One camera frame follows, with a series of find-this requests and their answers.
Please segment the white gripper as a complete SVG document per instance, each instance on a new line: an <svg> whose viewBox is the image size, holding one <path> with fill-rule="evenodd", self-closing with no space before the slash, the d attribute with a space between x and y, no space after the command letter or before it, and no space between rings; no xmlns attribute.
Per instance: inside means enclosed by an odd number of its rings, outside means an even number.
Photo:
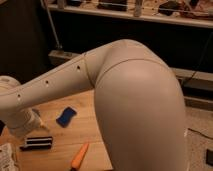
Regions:
<svg viewBox="0 0 213 171"><path fill-rule="evenodd" d="M40 116L32 109L21 110L8 117L5 125L16 138L23 138L35 129L50 132L48 126L41 121Z"/></svg>

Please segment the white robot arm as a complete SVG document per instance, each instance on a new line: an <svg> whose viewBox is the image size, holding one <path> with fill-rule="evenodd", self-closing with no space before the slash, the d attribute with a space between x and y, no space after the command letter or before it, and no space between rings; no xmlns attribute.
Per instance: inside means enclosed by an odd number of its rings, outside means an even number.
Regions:
<svg viewBox="0 0 213 171"><path fill-rule="evenodd" d="M41 125L33 106L90 89L114 171L189 171L179 81L135 40L92 49L22 85L0 77L0 121L13 136L24 137Z"/></svg>

